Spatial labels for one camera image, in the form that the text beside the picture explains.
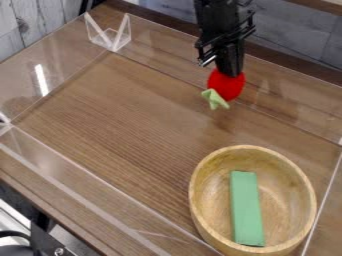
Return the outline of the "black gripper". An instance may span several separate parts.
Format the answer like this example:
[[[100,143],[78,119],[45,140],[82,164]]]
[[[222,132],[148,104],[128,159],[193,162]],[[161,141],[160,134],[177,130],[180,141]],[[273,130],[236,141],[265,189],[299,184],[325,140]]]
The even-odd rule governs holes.
[[[256,32],[253,0],[194,0],[200,38],[198,63],[238,77],[244,70],[245,40]]]

